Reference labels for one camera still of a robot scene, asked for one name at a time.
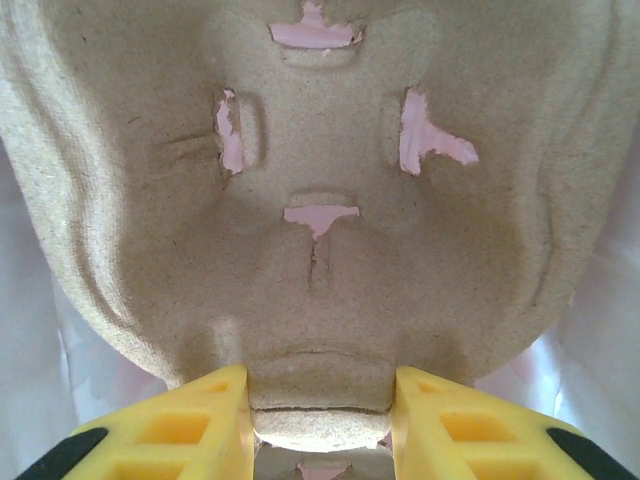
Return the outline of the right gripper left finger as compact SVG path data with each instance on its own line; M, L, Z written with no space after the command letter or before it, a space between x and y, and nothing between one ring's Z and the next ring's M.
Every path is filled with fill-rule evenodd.
M88 422L15 480L254 480L247 370L216 370Z

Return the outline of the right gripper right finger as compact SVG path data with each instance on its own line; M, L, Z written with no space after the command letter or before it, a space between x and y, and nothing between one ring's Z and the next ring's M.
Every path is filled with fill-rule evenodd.
M396 480L620 480L570 424L413 367L396 371Z

